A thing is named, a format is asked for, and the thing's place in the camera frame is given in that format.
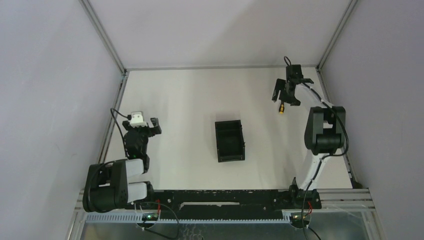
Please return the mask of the yellow black screwdriver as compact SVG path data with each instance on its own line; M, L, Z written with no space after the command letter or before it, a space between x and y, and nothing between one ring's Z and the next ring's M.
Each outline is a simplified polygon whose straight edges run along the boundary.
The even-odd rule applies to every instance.
M278 111L278 112L279 112L280 114L283 114L283 113L284 113L284 111L285 111L285 105L284 105L284 103L281 103L281 104L280 104L280 107L279 107L279 111Z

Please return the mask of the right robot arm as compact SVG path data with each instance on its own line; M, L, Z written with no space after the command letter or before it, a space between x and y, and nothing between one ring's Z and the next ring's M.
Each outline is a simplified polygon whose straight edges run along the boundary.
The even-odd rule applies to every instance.
M337 151L348 144L346 110L327 103L313 88L314 82L304 77L301 65L288 63L285 72L286 78L278 78L275 82L272 101L280 101L280 114L284 113L286 105L304 106L309 110L304 131L308 152L301 171L293 178L289 189L276 196L275 203L286 209L320 209L319 177L327 161L337 157Z

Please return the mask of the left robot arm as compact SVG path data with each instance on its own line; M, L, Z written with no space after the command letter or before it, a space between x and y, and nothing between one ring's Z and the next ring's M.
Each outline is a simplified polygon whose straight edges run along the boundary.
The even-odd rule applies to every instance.
M133 120L123 121L127 131L123 136L127 157L89 166L82 198L86 212L107 213L124 209L131 203L138 203L145 209L155 205L157 196L149 181L130 182L130 178L148 172L149 138L162 133L158 118L153 117L150 121L152 126L146 122L136 125Z

